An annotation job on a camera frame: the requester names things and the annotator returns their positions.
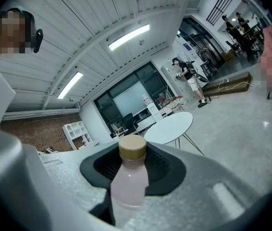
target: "bottle cap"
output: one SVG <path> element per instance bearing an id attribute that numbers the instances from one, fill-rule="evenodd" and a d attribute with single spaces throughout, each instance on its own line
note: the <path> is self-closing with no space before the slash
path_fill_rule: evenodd
<path id="1" fill-rule="evenodd" d="M 126 135 L 119 140 L 119 153 L 125 160 L 138 160 L 146 154 L 147 142 L 139 135 Z"/>

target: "whiteboard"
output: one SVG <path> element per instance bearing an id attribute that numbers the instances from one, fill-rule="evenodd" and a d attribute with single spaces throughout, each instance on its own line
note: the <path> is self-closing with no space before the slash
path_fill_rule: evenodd
<path id="1" fill-rule="evenodd" d="M 138 82 L 121 93 L 119 96 L 115 97 L 113 101 L 123 117 L 129 113 L 136 115 L 138 112 L 147 107 L 143 102 L 143 94 L 150 98 L 144 86 L 141 84 L 141 82 Z"/>

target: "black chair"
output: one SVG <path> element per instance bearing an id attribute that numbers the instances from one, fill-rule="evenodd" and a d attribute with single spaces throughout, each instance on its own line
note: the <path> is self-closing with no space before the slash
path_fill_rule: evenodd
<path id="1" fill-rule="evenodd" d="M 233 52 L 234 52 L 234 54 L 236 55 L 236 54 L 240 54 L 240 52 L 242 52 L 241 50 L 240 50 L 240 46 L 239 45 L 237 45 L 236 43 L 233 45 L 233 44 L 231 44 L 229 41 L 226 41 L 226 44 L 227 45 L 229 45 L 230 47 L 231 47 L 231 49 L 233 50 Z"/>
<path id="2" fill-rule="evenodd" d="M 133 117 L 132 113 L 129 113 L 128 115 L 123 117 L 123 123 L 124 123 L 125 128 L 128 129 L 124 133 L 124 135 L 128 135 L 128 134 L 135 132 L 136 128 L 138 127 L 138 125 L 136 124 L 136 120 Z"/>

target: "ceiling light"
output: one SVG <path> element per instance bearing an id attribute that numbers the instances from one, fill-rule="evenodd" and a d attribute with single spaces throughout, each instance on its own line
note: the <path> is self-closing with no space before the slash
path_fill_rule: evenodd
<path id="1" fill-rule="evenodd" d="M 69 83 L 65 86 L 62 92 L 59 94 L 58 99 L 63 99 L 64 96 L 68 93 L 68 91 L 75 85 L 75 83 L 83 76 L 83 74 L 77 72 L 76 75 L 69 81 Z"/>
<path id="2" fill-rule="evenodd" d="M 124 44 L 125 42 L 129 41 L 130 39 L 138 36 L 139 34 L 147 32 L 149 29 L 150 29 L 150 25 L 146 25 L 146 26 L 143 26 L 139 29 L 136 29 L 135 31 L 124 35 L 122 38 L 119 38 L 114 43 L 110 44 L 109 48 L 113 51 L 114 49 L 118 48 L 120 45 Z"/>

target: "ceiling beam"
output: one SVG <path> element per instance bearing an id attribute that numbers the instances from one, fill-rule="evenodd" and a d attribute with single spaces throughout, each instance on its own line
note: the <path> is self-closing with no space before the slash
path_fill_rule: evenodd
<path id="1" fill-rule="evenodd" d="M 143 11 L 137 14 L 137 20 L 144 19 L 147 17 L 155 16 L 160 13 L 166 13 L 166 12 L 175 12 L 179 10 L 180 7 L 178 6 L 167 6 L 167 7 L 161 7 L 161 8 L 155 8 L 152 10 Z M 53 83 L 51 84 L 48 95 L 52 95 L 54 91 L 57 89 L 58 85 L 61 83 L 63 78 L 68 74 L 68 72 L 71 70 L 72 67 L 75 66 L 77 61 L 82 58 L 90 49 L 92 49 L 94 46 L 99 44 L 102 40 L 106 39 L 111 34 L 115 33 L 116 31 L 120 30 L 121 28 L 132 24 L 136 21 L 134 15 L 131 15 L 127 18 L 122 19 L 121 21 L 118 21 L 108 28 L 104 29 L 97 35 L 95 35 L 92 39 L 90 39 L 88 42 L 86 42 L 81 48 L 78 49 L 78 51 L 67 61 L 67 63 L 64 65 L 62 70 L 59 72 L 59 74 L 55 77 Z M 44 110 L 46 106 L 49 103 L 49 96 L 45 98 L 43 102 L 42 109 Z"/>
<path id="2" fill-rule="evenodd" d="M 151 55 L 155 54 L 158 51 L 161 51 L 165 48 L 168 47 L 167 43 L 164 43 L 162 45 L 159 45 L 158 47 L 153 48 L 152 50 L 142 54 L 141 56 L 137 57 L 136 59 L 132 60 L 131 62 L 129 62 L 127 65 L 125 65 L 123 68 L 120 68 L 120 70 L 118 70 L 117 72 L 115 72 L 111 77 L 111 79 L 109 79 L 109 81 L 105 81 L 105 83 L 103 83 L 103 85 L 98 86 L 97 88 L 95 88 L 94 92 L 92 91 L 90 95 L 88 95 L 87 97 L 85 97 L 81 102 L 79 102 L 80 106 L 82 106 L 85 102 L 87 102 L 91 97 L 93 97 L 99 90 L 101 90 L 102 88 L 104 88 L 106 85 L 108 85 L 110 82 L 114 81 L 119 75 L 121 75 L 122 73 L 124 73 L 125 71 L 127 71 L 129 68 L 133 67 L 134 65 L 136 65 L 137 63 L 145 60 L 146 58 L 150 57 Z"/>

